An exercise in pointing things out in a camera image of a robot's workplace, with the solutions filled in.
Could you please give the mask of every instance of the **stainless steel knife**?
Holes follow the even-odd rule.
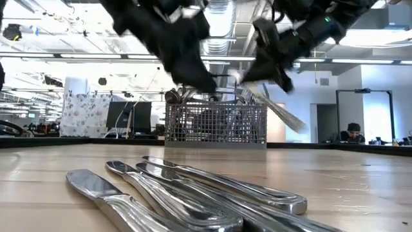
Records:
[[[187,194],[121,162],[108,161],[106,167],[134,186],[161,216],[193,231],[241,231],[243,219],[216,202]]]
[[[242,182],[190,166],[175,164],[156,157],[145,156],[143,159],[145,162],[170,168],[178,173],[184,174],[185,176],[195,178],[204,184],[214,186],[215,188],[236,192],[237,194],[247,197],[250,200],[272,206],[289,213],[300,215],[306,212],[308,207],[307,199],[294,193]]]
[[[243,217],[244,231],[342,232],[340,229],[307,220],[271,206],[251,202],[222,190],[200,184],[194,180],[180,176],[173,170],[167,168],[148,163],[139,163],[136,167],[158,180],[177,186],[192,194],[215,200],[222,206],[237,212]]]
[[[71,187],[94,201],[121,232],[191,231],[148,210],[90,170],[69,171],[66,179]]]

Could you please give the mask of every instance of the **utensil basket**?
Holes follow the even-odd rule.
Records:
[[[266,149],[267,107],[192,99],[166,104],[165,146]]]

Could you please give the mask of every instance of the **computer monitor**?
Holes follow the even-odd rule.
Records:
[[[127,128],[129,114],[132,113],[132,107],[136,102],[111,102],[109,105],[108,120],[106,127],[108,128]],[[150,134],[150,116],[152,110],[151,102],[139,102],[135,106],[132,114],[130,127],[133,131]]]

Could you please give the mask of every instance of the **wooden table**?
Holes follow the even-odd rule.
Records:
[[[104,163],[121,160],[134,166],[144,155],[303,195],[308,198],[305,217],[345,231],[412,231],[411,158],[97,144],[0,150],[0,231],[116,231],[91,201],[66,185],[65,175],[90,169],[141,200]]]

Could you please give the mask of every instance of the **white curtain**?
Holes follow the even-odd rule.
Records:
[[[62,113],[60,136],[101,138],[108,129],[108,94],[67,96]]]

